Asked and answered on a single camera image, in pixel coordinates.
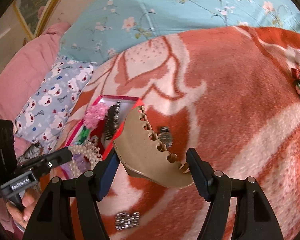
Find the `left hand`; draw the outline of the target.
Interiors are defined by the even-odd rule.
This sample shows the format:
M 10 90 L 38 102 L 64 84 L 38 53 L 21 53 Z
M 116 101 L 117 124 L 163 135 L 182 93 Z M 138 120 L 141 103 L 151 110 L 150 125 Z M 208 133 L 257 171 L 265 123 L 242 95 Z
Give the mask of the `left hand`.
M 11 202 L 6 203 L 7 210 L 12 216 L 12 218 L 23 228 L 27 227 L 28 221 L 38 202 L 39 197 L 40 194 L 36 190 L 28 188 L 21 199 L 21 202 L 24 206 L 23 211 L 20 211 Z

